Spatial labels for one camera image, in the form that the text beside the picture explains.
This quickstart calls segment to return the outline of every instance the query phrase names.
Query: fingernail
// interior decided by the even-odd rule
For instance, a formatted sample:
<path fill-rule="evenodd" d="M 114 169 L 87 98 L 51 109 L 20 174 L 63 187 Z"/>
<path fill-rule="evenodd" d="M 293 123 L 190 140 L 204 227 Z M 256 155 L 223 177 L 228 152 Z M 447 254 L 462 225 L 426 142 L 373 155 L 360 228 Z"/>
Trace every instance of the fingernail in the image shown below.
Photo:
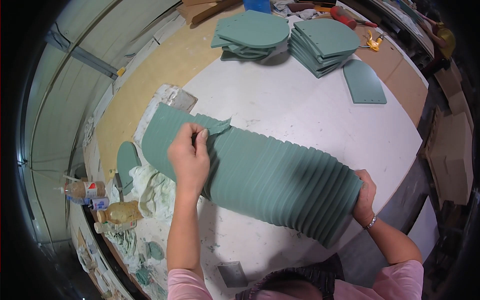
<path fill-rule="evenodd" d="M 207 128 L 203 129 L 203 130 L 200 132 L 200 135 L 201 135 L 201 137 L 203 137 L 204 139 L 207 139 L 207 137 L 208 137 L 208 129 L 207 129 Z"/>

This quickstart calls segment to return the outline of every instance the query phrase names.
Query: wall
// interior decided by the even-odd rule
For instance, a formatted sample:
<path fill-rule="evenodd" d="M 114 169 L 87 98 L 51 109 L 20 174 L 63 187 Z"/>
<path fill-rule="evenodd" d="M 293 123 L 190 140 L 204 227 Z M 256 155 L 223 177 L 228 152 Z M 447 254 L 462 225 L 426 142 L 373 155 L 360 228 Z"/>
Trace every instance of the wall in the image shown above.
<path fill-rule="evenodd" d="M 112 0 L 72 0 L 58 17 L 60 32 L 71 42 L 78 39 L 88 25 Z M 140 50 L 151 39 L 149 26 L 174 5 L 176 0 L 121 0 L 84 38 L 80 47 L 115 68 L 127 64 L 124 55 Z M 72 154 L 74 164 L 81 162 L 81 144 L 85 120 L 113 82 L 93 68 L 69 58 L 53 83 L 38 118 L 36 133 L 31 144 L 33 127 L 48 85 L 65 53 L 47 45 L 37 67 L 27 105 L 25 121 L 24 155 L 32 160 L 28 165 L 35 170 L 26 171 L 25 182 L 29 201 L 36 217 L 34 225 L 39 242 L 49 241 L 46 222 L 52 240 L 69 237 L 65 197 L 58 188 L 63 186 Z"/>

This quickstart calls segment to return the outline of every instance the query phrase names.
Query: hand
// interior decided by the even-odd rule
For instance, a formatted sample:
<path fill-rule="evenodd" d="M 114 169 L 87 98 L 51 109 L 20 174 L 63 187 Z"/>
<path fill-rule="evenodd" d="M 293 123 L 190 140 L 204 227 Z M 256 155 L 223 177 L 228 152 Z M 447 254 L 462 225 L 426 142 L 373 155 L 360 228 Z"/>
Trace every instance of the hand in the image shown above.
<path fill-rule="evenodd" d="M 195 144 L 192 136 L 197 133 Z M 210 170 L 206 141 L 208 130 L 195 123 L 183 124 L 168 147 L 168 160 L 177 176 L 177 193 L 200 196 Z"/>
<path fill-rule="evenodd" d="M 355 207 L 353 208 L 353 218 L 362 226 L 366 227 L 373 219 L 372 203 L 375 194 L 377 193 L 377 186 L 373 183 L 370 174 L 367 170 L 355 171 L 363 184 L 360 188 L 359 197 Z"/>
<path fill-rule="evenodd" d="M 428 26 L 425 24 L 424 21 L 418 22 L 418 25 L 420 26 L 421 29 L 425 30 L 426 33 L 430 31 L 430 29 L 428 29 Z"/>

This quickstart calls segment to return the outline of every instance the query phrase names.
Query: person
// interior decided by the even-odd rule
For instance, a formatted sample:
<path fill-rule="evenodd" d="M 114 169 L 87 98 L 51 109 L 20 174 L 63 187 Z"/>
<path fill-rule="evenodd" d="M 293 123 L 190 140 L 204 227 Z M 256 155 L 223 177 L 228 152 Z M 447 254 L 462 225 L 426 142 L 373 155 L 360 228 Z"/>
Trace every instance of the person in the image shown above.
<path fill-rule="evenodd" d="M 456 44 L 455 36 L 442 22 L 436 22 L 421 13 L 419 13 L 419 15 L 432 25 L 432 30 L 430 30 L 424 22 L 418 22 L 418 25 L 427 33 L 434 43 L 433 60 L 421 70 L 425 79 L 429 79 L 440 69 L 448 70 L 450 68 L 450 57 Z"/>
<path fill-rule="evenodd" d="M 207 129 L 195 123 L 185 123 L 168 149 L 168 159 L 177 176 L 167 243 L 169 300 L 212 299 L 200 266 L 197 219 L 198 197 L 210 168 L 207 137 Z M 343 273 L 334 274 L 332 265 L 335 265 L 335 259 L 329 258 L 328 264 L 322 262 L 273 272 L 253 288 L 237 294 L 235 299 L 320 300 L 332 299 L 332 296 L 336 300 L 421 298 L 423 267 L 419 249 L 405 234 L 373 213 L 376 186 L 367 171 L 356 173 L 364 183 L 353 209 L 353 217 L 362 227 L 368 228 L 366 230 L 390 264 L 379 272 L 373 287 L 359 287 L 341 280 Z"/>

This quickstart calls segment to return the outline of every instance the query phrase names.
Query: bracelet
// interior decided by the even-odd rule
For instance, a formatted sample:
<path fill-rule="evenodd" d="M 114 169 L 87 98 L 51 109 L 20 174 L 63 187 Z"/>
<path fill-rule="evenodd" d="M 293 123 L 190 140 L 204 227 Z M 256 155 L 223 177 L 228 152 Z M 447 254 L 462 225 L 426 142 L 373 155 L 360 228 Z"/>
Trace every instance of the bracelet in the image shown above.
<path fill-rule="evenodd" d="M 370 224 L 368 224 L 367 226 L 365 226 L 363 229 L 370 229 L 372 228 L 372 226 L 375 224 L 375 221 L 377 220 L 377 215 L 376 214 L 373 214 L 373 219 L 370 221 Z"/>

